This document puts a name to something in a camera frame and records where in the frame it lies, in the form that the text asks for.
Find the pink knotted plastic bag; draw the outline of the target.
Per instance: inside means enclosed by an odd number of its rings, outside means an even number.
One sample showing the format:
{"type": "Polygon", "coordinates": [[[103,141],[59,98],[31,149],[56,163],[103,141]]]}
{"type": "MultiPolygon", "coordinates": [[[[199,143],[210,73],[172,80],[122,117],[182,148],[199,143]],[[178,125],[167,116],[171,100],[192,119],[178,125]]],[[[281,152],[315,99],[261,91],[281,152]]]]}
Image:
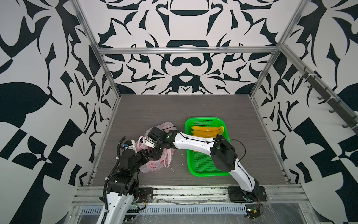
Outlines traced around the pink knotted plastic bag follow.
{"type": "MultiPolygon", "coordinates": [[[[170,130],[177,130],[177,128],[171,122],[165,122],[156,126],[159,129],[163,129],[165,132],[169,132],[170,130]]],[[[149,152],[152,152],[153,148],[146,145],[149,143],[149,132],[152,128],[148,129],[143,136],[140,136],[138,141],[135,143],[135,148],[137,153],[148,149],[149,152]]],[[[164,149],[161,153],[159,153],[160,157],[158,159],[148,158],[148,162],[140,167],[140,171],[142,173],[151,173],[159,171],[163,168],[170,167],[170,163],[175,154],[175,149],[164,149]]]]}

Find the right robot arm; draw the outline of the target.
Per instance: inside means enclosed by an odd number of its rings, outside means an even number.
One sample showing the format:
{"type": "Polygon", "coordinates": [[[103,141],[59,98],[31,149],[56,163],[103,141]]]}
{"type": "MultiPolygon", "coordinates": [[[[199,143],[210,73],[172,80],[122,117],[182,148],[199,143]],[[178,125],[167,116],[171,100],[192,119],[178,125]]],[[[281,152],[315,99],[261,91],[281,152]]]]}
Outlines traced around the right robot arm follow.
{"type": "Polygon", "coordinates": [[[224,136],[218,134],[215,138],[202,138],[154,127],[148,133],[148,138],[154,144],[148,157],[158,159],[164,149],[187,149],[208,155],[217,169],[229,173],[239,184],[239,193],[234,194],[238,199],[230,199],[232,202],[259,201],[258,181],[241,165],[235,148],[224,136]]]}

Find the green plastic basket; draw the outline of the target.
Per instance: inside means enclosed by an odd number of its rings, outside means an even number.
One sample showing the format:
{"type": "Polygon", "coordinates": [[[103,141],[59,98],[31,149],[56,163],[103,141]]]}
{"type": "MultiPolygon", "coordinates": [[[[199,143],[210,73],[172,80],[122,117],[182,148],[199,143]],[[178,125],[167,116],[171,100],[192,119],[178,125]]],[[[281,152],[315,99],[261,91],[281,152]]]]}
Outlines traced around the green plastic basket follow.
{"type": "MultiPolygon", "coordinates": [[[[199,127],[220,127],[225,128],[222,134],[229,139],[225,122],[217,117],[196,117],[189,118],[185,122],[185,134],[191,135],[193,126],[199,127]]],[[[190,173],[196,177],[230,176],[229,173],[217,169],[210,156],[203,153],[187,150],[187,166],[190,173]]]]}

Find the yellow banana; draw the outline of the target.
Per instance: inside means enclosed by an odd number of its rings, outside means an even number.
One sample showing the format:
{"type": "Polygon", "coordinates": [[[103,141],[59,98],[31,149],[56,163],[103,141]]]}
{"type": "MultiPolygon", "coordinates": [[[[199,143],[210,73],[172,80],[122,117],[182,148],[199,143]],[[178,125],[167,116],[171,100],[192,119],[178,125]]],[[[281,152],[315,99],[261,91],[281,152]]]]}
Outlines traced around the yellow banana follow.
{"type": "Polygon", "coordinates": [[[224,131],[225,131],[224,126],[220,126],[220,127],[193,126],[191,134],[192,136],[196,136],[196,137],[215,138],[217,135],[223,134],[224,131]]]}

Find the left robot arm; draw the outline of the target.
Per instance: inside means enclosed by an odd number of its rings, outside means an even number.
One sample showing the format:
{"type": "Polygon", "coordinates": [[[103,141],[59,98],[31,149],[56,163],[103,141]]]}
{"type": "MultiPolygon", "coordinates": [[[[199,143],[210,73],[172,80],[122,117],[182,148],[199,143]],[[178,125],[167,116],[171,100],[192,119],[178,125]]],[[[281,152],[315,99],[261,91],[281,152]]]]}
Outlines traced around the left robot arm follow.
{"type": "Polygon", "coordinates": [[[117,154],[116,163],[105,178],[102,201],[104,203],[98,224],[122,224],[125,216],[139,195],[139,180],[135,175],[148,163],[148,150],[135,152],[126,149],[117,154]]]}

